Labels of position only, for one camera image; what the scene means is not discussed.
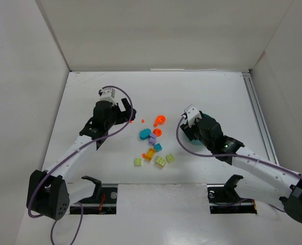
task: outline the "small orange piece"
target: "small orange piece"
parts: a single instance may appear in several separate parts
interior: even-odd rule
[[[162,116],[162,115],[160,115],[160,116],[158,116],[157,118],[156,118],[156,120],[155,120],[158,124],[164,124],[165,123],[165,121],[166,121],[166,117],[165,116]]]
[[[154,130],[153,130],[153,133],[154,133],[157,137],[160,137],[160,136],[162,135],[161,129],[154,129]]]

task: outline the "purple block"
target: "purple block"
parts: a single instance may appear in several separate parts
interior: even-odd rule
[[[156,135],[154,133],[151,133],[150,138],[156,139]]]
[[[150,143],[151,145],[155,145],[156,139],[150,138],[150,139],[149,139],[149,143]]]

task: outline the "light green block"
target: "light green block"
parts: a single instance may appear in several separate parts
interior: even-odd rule
[[[170,154],[170,155],[166,156],[166,159],[170,163],[170,162],[173,162],[175,160],[175,157],[172,154]]]
[[[158,156],[155,160],[156,165],[159,167],[164,167],[166,164],[166,160],[163,157]]]
[[[135,159],[135,166],[141,166],[142,165],[142,159],[141,158],[136,158]]]

